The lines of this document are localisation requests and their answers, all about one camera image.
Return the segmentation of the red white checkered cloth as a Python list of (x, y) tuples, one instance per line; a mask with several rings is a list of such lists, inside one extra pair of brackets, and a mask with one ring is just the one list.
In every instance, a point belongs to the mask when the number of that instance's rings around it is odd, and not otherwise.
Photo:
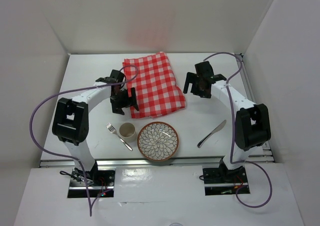
[(128, 80), (136, 74), (136, 69), (139, 71), (138, 76), (126, 84), (128, 90), (135, 89), (139, 108), (137, 111), (131, 107), (133, 119), (165, 116), (186, 107), (166, 53), (124, 59), (122, 65), (126, 67), (124, 74)]

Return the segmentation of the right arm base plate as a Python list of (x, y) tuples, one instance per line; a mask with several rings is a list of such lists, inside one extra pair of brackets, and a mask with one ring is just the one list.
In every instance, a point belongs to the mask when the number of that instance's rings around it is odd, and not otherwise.
[(218, 168), (203, 168), (199, 179), (204, 182), (205, 195), (250, 194), (248, 178), (244, 167), (231, 175), (222, 176)]

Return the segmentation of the silver table knife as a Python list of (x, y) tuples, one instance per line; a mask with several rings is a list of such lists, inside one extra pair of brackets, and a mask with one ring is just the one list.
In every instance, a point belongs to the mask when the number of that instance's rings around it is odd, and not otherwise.
[(208, 140), (213, 134), (221, 131), (224, 126), (226, 125), (227, 121), (224, 120), (223, 122), (221, 122), (213, 131), (211, 131), (208, 135), (206, 135), (196, 146), (197, 148), (201, 148), (202, 145), (205, 143), (206, 140)]

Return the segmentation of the silver fork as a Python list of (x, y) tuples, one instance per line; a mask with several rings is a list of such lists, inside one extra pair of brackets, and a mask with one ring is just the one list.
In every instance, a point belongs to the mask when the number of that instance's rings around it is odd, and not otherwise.
[(115, 136), (117, 136), (117, 137), (120, 139), (120, 141), (122, 142), (122, 144), (123, 144), (129, 151), (133, 151), (132, 147), (131, 147), (127, 142), (125, 142), (125, 141), (118, 135), (117, 130), (116, 130), (110, 123), (108, 123), (108, 124), (106, 125), (106, 127), (107, 127), (107, 129), (109, 130), (109, 132), (110, 132), (111, 134), (114, 134)]

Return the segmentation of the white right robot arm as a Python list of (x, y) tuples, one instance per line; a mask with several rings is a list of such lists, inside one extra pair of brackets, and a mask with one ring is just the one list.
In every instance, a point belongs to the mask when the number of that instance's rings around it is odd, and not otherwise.
[(253, 153), (271, 138), (269, 111), (265, 104), (256, 104), (238, 92), (221, 74), (214, 74), (208, 61), (195, 64), (194, 88), (201, 97), (219, 99), (231, 110), (231, 148), (221, 159), (218, 176), (231, 181)]

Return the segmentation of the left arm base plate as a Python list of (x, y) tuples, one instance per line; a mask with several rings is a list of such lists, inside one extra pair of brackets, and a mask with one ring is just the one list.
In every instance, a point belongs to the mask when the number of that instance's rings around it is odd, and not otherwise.
[[(99, 170), (95, 179), (88, 179), (90, 198), (114, 196), (115, 172), (115, 170)], [(71, 173), (66, 171), (60, 171), (59, 173), (70, 178), (68, 198), (87, 197), (83, 176), (78, 176), (74, 169)]]

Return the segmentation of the beige cup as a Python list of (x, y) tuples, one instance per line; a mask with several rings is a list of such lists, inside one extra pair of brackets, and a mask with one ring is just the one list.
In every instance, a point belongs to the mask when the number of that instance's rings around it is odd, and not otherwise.
[(128, 123), (128, 122), (123, 123), (119, 127), (119, 134), (121, 138), (127, 143), (132, 143), (137, 138), (135, 126), (132, 123)]

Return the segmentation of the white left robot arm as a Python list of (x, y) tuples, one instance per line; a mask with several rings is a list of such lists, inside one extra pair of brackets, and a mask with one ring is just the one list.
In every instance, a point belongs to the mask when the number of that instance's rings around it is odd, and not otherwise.
[(90, 89), (57, 102), (52, 132), (69, 150), (76, 175), (87, 185), (94, 185), (99, 179), (98, 165), (87, 143), (90, 111), (106, 99), (110, 99), (115, 114), (124, 115), (123, 108), (128, 107), (139, 110), (136, 89), (123, 88), (125, 77), (121, 71), (112, 70), (109, 77), (98, 78)]

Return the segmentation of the floral patterned ceramic bowl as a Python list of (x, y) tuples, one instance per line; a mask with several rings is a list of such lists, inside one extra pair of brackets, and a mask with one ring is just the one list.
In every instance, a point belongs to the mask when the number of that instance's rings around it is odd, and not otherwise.
[(176, 130), (164, 122), (145, 125), (137, 136), (137, 147), (148, 160), (163, 162), (171, 159), (179, 148)]

